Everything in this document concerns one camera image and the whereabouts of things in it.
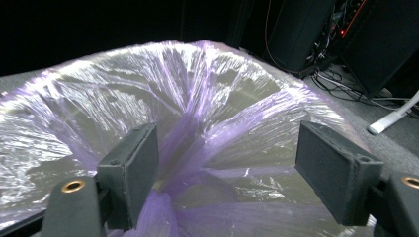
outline red wire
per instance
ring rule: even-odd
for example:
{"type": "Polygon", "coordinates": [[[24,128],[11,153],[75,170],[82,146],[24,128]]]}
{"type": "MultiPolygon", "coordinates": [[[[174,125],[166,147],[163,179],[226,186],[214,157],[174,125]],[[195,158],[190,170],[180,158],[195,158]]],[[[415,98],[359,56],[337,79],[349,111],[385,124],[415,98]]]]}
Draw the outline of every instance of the red wire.
{"type": "MultiPolygon", "coordinates": [[[[281,5],[281,10],[280,13],[278,14],[278,17],[281,16],[281,13],[283,12],[284,9],[284,3],[286,2],[286,0],[283,1],[283,4],[281,5]]],[[[299,73],[299,71],[291,71],[291,70],[287,70],[284,67],[278,65],[278,63],[275,61],[274,57],[271,55],[271,52],[269,51],[269,47],[268,47],[268,20],[269,20],[269,12],[271,11],[271,0],[269,0],[269,5],[268,5],[268,13],[266,15],[266,21],[265,21],[265,47],[266,50],[268,51],[269,57],[271,57],[271,60],[275,63],[275,65],[277,65],[281,70],[290,72],[290,73],[299,73]]]]}

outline trash bag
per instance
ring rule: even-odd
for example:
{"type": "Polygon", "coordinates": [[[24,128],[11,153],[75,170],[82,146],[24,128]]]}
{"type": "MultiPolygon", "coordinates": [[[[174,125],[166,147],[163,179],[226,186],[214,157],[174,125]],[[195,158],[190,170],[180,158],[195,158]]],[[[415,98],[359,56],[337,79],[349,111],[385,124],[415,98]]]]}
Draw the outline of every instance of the trash bag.
{"type": "Polygon", "coordinates": [[[293,166],[302,120],[365,147],[332,107],[291,75],[210,41],[49,68],[0,102],[0,229],[45,209],[62,179],[95,175],[125,134],[156,122],[153,190],[137,228],[110,236],[372,235],[337,225],[293,166]]]}

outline gray carpet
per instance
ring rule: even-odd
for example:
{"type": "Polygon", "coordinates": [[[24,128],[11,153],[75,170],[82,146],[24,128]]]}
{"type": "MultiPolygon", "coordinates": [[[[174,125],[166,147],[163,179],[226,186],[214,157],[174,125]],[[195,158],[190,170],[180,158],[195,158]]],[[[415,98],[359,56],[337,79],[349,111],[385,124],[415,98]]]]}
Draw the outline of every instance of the gray carpet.
{"type": "MultiPolygon", "coordinates": [[[[0,78],[0,93],[22,86],[28,79],[42,71],[27,72],[0,78]]],[[[351,77],[340,71],[345,77],[351,77]]],[[[347,119],[362,140],[370,147],[370,152],[385,163],[383,176],[386,178],[394,171],[419,175],[419,119],[405,117],[380,135],[371,135],[367,126],[389,113],[380,107],[371,107],[358,102],[349,102],[332,97],[320,90],[307,77],[303,80],[313,91],[331,101],[341,115],[347,119]]]]}

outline plastic bag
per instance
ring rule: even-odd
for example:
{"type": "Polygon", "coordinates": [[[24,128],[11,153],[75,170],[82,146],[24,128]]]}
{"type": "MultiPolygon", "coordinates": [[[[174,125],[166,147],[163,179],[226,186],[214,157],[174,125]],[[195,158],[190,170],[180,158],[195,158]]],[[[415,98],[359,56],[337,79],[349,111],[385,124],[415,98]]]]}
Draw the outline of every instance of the plastic bag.
{"type": "Polygon", "coordinates": [[[50,68],[0,102],[0,229],[153,121],[154,191],[136,230],[109,235],[371,234],[337,225],[293,167],[302,120],[363,146],[303,83],[220,43],[150,43],[50,68]]]}

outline translucent plastic bag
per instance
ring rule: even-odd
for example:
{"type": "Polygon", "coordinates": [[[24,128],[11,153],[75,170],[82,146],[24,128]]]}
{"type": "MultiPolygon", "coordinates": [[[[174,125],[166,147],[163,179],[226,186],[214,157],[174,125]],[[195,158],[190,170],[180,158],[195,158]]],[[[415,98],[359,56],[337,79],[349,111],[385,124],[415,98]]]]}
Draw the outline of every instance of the translucent plastic bag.
{"type": "Polygon", "coordinates": [[[160,171],[136,230],[111,236],[366,236],[337,225],[293,167],[299,123],[363,145],[301,82],[223,44],[150,43],[50,68],[0,102],[0,229],[94,175],[157,122],[160,171]]]}

